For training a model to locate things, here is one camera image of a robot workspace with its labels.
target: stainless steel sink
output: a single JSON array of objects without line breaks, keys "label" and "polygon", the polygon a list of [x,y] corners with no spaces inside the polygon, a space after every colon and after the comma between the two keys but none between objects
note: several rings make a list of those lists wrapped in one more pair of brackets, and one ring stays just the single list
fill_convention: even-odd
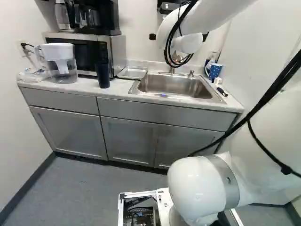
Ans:
[{"label": "stainless steel sink", "polygon": [[146,74],[136,81],[130,94],[176,99],[202,99],[209,102],[224,102],[200,76],[188,78],[180,75]]}]

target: floor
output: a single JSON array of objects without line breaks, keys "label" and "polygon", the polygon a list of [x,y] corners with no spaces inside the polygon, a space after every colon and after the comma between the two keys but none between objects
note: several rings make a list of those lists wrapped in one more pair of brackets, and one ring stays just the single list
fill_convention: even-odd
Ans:
[{"label": "floor", "polygon": [[[120,192],[166,187],[159,174],[56,158],[3,226],[117,226]],[[245,226],[293,226],[282,208],[238,209]]]}]

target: black cup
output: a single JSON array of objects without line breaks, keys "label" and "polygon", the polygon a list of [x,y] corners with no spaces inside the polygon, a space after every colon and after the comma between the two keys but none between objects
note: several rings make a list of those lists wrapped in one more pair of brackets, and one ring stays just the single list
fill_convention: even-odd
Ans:
[{"label": "black cup", "polygon": [[98,77],[99,87],[102,89],[110,87],[108,62],[99,61],[95,63],[95,70]]}]

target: blue polka dot mug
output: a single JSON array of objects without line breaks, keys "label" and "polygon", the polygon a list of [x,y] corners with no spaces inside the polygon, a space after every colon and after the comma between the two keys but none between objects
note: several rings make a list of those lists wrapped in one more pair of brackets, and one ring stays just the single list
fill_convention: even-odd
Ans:
[{"label": "blue polka dot mug", "polygon": [[208,70],[206,70],[206,74],[208,75],[209,79],[214,79],[219,76],[220,72],[222,70],[222,65],[218,63],[212,63],[210,66],[210,72],[208,73]]}]

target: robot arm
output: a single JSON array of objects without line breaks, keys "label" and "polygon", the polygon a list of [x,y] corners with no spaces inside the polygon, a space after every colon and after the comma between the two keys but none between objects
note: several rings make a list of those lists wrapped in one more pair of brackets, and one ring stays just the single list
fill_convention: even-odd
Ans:
[{"label": "robot arm", "polygon": [[[196,52],[203,33],[220,27],[255,1],[195,0],[180,24],[182,36],[177,28],[171,47],[183,53]],[[181,7],[180,15],[188,6]],[[160,48],[166,48],[170,31],[179,20],[178,13],[179,9],[170,13],[159,27]],[[301,64],[301,53],[295,58]],[[301,83],[272,99],[251,120],[255,134],[277,159],[297,172],[295,175],[301,172],[300,97]],[[300,178],[280,171],[279,165],[255,142],[246,124],[231,139],[228,152],[180,159],[168,171],[174,210],[190,226],[208,226],[220,211],[248,205],[261,196],[301,184]]]},{"label": "robot arm", "polygon": [[[199,0],[189,11],[173,36],[172,48],[183,53],[194,53],[201,48],[203,34],[213,31],[244,10],[256,0]],[[176,9],[163,20],[157,32],[157,44],[164,48],[169,32],[188,5]]]}]

